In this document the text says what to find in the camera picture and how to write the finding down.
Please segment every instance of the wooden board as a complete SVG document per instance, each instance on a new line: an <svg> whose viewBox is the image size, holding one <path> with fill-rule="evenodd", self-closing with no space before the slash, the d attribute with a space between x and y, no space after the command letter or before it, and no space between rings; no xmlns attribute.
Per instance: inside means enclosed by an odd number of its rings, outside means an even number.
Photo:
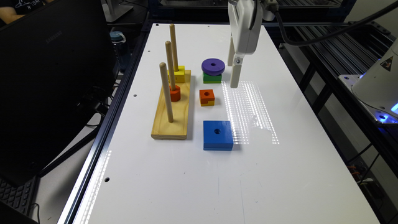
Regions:
<svg viewBox="0 0 398 224"><path fill-rule="evenodd" d="M181 88L181 100L172 102L173 123L167 119L163 87L160 90L154 125L150 134L154 139L184 140L187 138L191 70L185 71L185 83L178 83L178 86Z"/></svg>

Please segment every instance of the wooden dowel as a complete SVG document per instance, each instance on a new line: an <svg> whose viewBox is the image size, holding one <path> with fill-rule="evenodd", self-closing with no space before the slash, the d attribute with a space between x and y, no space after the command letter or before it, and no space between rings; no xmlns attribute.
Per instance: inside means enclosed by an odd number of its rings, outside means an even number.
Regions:
<svg viewBox="0 0 398 224"><path fill-rule="evenodd" d="M172 123L174 121L172 99L170 96L169 81L167 81L166 64L164 62L160 63L159 68L160 68L160 76L162 77L163 94L164 94L164 101L166 102L167 117L169 119L169 122Z"/></svg>
<svg viewBox="0 0 398 224"><path fill-rule="evenodd" d="M173 56L172 56L172 44L170 41L166 41L166 55L167 55L167 65L169 67L169 77L170 77L170 86L172 91L175 90L175 78L174 78L174 70L173 70Z"/></svg>
<svg viewBox="0 0 398 224"><path fill-rule="evenodd" d="M172 52L173 52L174 71L178 72L177 42L175 40L175 27L174 27L174 24L170 24L170 37L172 39Z"/></svg>

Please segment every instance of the purple disc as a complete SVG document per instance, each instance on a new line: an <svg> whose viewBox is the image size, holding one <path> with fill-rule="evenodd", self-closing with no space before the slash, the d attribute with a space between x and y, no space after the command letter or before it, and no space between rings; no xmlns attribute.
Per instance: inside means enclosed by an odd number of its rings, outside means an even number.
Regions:
<svg viewBox="0 0 398 224"><path fill-rule="evenodd" d="M224 72L225 64L220 59L209 58L203 61L201 69L207 75L216 76Z"/></svg>

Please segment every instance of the blue block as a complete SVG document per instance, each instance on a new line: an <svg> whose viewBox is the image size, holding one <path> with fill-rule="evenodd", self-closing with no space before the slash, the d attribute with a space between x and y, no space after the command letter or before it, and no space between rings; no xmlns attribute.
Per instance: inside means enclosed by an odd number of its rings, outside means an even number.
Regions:
<svg viewBox="0 0 398 224"><path fill-rule="evenodd" d="M234 146L229 121L203 121L203 149L231 151Z"/></svg>

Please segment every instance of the green block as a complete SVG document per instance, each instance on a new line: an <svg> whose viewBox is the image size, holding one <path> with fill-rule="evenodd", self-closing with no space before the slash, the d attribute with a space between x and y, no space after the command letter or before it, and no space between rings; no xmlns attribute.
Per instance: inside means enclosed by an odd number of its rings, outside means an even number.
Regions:
<svg viewBox="0 0 398 224"><path fill-rule="evenodd" d="M209 83L221 83L221 81L203 81L204 84L209 84Z"/></svg>
<svg viewBox="0 0 398 224"><path fill-rule="evenodd" d="M211 76L207 75L206 73L203 72L203 81L204 82L220 82L221 79L223 78L222 74L216 75L216 76Z"/></svg>

